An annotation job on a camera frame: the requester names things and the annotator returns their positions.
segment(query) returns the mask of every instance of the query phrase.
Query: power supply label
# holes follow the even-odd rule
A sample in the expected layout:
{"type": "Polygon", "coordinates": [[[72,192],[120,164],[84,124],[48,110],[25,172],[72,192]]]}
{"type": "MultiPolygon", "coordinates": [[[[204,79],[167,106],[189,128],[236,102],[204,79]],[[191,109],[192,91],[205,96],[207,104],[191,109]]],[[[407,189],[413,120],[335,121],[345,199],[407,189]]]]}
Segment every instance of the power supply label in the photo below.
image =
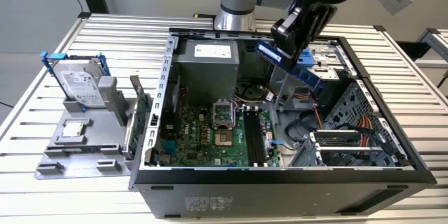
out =
{"type": "Polygon", "coordinates": [[[104,101],[93,77],[83,71],[61,71],[67,87],[76,101],[87,107],[104,106],[104,101]]]}
{"type": "Polygon", "coordinates": [[[195,57],[232,58],[229,45],[196,45],[195,57]]]}
{"type": "Polygon", "coordinates": [[[231,210],[233,197],[185,197],[188,211],[228,211],[231,210]]]}

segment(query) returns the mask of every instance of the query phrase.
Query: yellow wire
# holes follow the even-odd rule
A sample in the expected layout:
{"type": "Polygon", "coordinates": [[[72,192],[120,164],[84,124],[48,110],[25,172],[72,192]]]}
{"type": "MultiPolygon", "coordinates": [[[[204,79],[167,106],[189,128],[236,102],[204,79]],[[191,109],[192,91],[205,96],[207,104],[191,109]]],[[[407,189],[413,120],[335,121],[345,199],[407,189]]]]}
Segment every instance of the yellow wire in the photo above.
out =
{"type": "MultiPolygon", "coordinates": [[[[371,119],[367,116],[365,116],[365,118],[367,118],[367,120],[369,122],[371,129],[373,129],[373,125],[372,125],[371,119]]],[[[369,143],[369,139],[367,139],[367,141],[365,141],[365,147],[368,146],[368,143],[369,143]]]]}
{"type": "Polygon", "coordinates": [[[317,107],[315,106],[315,114],[316,114],[316,119],[317,119],[317,128],[321,130],[323,129],[323,123],[320,121],[320,116],[319,116],[319,112],[317,112],[317,107]]]}

